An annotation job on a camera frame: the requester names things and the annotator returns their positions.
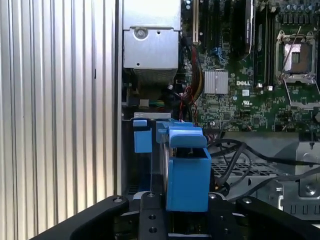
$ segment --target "ram slot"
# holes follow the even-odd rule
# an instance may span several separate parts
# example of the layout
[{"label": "ram slot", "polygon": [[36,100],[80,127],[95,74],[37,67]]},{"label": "ram slot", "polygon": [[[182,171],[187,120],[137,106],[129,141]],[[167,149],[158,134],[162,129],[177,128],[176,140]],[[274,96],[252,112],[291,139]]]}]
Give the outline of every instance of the ram slot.
[{"label": "ram slot", "polygon": [[262,88],[265,84],[266,62],[266,10],[255,13],[255,40],[254,40],[254,78],[253,86]]},{"label": "ram slot", "polygon": [[275,18],[276,15],[269,11],[266,12],[266,66],[265,66],[265,85],[273,86],[275,80],[275,44],[276,44],[276,33],[275,33]]}]

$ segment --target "red wire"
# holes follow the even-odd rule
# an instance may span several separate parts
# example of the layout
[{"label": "red wire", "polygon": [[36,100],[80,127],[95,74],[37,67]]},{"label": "red wire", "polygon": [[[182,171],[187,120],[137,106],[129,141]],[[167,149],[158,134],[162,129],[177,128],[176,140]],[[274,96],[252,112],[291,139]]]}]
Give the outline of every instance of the red wire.
[{"label": "red wire", "polygon": [[182,120],[182,108],[184,106],[183,103],[183,97],[186,93],[188,93],[190,91],[190,95],[192,96],[192,88],[190,86],[187,86],[183,92],[183,94],[181,95],[181,103],[180,103],[180,112],[179,112],[179,121],[181,122]]}]

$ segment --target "ribbed metal panel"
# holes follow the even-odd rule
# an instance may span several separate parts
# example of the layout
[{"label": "ribbed metal panel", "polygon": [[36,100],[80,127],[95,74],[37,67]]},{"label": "ribbed metal panel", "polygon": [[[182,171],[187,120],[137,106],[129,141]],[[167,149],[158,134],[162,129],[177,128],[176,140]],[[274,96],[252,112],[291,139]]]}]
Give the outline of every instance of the ribbed metal panel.
[{"label": "ribbed metal panel", "polygon": [[0,0],[1,240],[114,194],[114,20],[115,0]]}]

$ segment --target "capacitor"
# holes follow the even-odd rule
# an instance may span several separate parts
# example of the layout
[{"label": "capacitor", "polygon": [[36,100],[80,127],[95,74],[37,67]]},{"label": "capacitor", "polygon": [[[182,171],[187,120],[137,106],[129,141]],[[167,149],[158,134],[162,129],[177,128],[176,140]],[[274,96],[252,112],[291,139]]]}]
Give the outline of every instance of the capacitor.
[{"label": "capacitor", "polygon": [[312,6],[310,5],[305,9],[305,12],[308,14],[311,12],[311,10],[312,10]]},{"label": "capacitor", "polygon": [[284,11],[285,11],[286,13],[288,13],[288,12],[290,11],[290,9],[291,9],[291,6],[290,6],[290,5],[287,5],[287,6],[284,8]]},{"label": "capacitor", "polygon": [[291,8],[291,12],[293,12],[293,13],[296,12],[297,8],[298,8],[297,5],[293,5]]}]

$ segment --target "ventilation grille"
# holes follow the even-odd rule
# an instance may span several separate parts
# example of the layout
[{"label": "ventilation grille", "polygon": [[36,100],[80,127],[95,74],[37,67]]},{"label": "ventilation grille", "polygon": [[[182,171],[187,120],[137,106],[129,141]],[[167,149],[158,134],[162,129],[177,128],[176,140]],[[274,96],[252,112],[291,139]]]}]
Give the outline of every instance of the ventilation grille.
[{"label": "ventilation grille", "polygon": [[168,85],[173,82],[177,69],[134,69],[138,81],[143,85]]},{"label": "ventilation grille", "polygon": [[[227,164],[225,163],[212,163],[211,167],[214,169],[214,174],[219,177],[227,169]],[[244,172],[248,169],[249,165],[245,163],[236,163],[234,169],[232,170],[231,176],[242,176]],[[275,169],[272,163],[253,163],[249,176],[270,176],[270,175],[280,175],[279,171]]]}]

